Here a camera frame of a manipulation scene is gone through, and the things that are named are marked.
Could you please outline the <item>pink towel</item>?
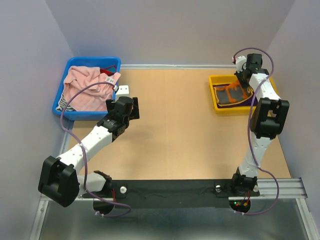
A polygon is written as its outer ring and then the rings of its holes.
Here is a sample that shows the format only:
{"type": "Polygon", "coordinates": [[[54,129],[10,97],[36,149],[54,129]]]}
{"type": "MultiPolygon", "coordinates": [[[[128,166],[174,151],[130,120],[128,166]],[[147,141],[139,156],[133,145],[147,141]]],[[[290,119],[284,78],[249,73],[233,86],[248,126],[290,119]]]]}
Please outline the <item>pink towel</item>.
{"type": "Polygon", "coordinates": [[[112,99],[113,86],[120,77],[118,72],[111,76],[100,73],[99,67],[71,66],[62,94],[76,112],[106,112],[106,100],[112,99]]]}

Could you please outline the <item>orange towel with grey spots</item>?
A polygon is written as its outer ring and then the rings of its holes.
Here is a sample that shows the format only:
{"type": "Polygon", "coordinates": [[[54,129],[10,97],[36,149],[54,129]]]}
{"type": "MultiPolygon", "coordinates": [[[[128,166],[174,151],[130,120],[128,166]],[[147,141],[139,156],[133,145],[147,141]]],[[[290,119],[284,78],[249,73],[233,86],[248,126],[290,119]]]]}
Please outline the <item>orange towel with grey spots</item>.
{"type": "Polygon", "coordinates": [[[254,95],[250,86],[243,88],[238,80],[229,84],[214,85],[213,91],[216,103],[221,105],[241,103],[254,95]]]}

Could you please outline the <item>purple towel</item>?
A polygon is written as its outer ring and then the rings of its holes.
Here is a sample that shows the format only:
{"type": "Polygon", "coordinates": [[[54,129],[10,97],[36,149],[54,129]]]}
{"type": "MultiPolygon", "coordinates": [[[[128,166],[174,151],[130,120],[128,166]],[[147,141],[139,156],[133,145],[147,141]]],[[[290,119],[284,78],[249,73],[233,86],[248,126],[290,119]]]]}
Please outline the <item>purple towel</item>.
{"type": "Polygon", "coordinates": [[[239,107],[250,107],[252,102],[252,98],[248,98],[245,101],[238,102],[238,103],[230,103],[230,104],[216,104],[220,109],[227,109],[227,108],[239,108],[239,107]]]}

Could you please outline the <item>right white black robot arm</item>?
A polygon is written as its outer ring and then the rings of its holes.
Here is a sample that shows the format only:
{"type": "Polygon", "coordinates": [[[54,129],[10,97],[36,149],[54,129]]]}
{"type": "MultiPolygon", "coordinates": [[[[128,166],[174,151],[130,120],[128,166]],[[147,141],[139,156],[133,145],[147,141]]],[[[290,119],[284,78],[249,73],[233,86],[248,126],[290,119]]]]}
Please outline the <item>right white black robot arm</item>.
{"type": "Polygon", "coordinates": [[[247,124],[249,148],[230,182],[231,192],[242,195],[258,190],[262,160],[270,143],[283,131],[290,103],[276,93],[270,80],[271,74],[263,68],[261,54],[234,56],[233,63],[241,86],[253,90],[247,124]]]}

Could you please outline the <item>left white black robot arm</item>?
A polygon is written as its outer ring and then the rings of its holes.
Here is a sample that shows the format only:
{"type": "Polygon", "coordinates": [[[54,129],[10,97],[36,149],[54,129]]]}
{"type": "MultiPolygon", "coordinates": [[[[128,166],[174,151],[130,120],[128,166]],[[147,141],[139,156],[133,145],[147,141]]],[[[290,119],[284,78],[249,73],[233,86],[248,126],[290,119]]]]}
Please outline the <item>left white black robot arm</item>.
{"type": "Polygon", "coordinates": [[[88,168],[89,160],[100,150],[113,143],[129,127],[131,120],[140,117],[137,97],[121,96],[118,100],[108,100],[111,107],[83,139],[70,150],[57,157],[47,157],[42,165],[38,191],[62,207],[68,207],[76,197],[88,192],[100,197],[114,194],[112,178],[101,172],[80,175],[81,169],[88,168]]]}

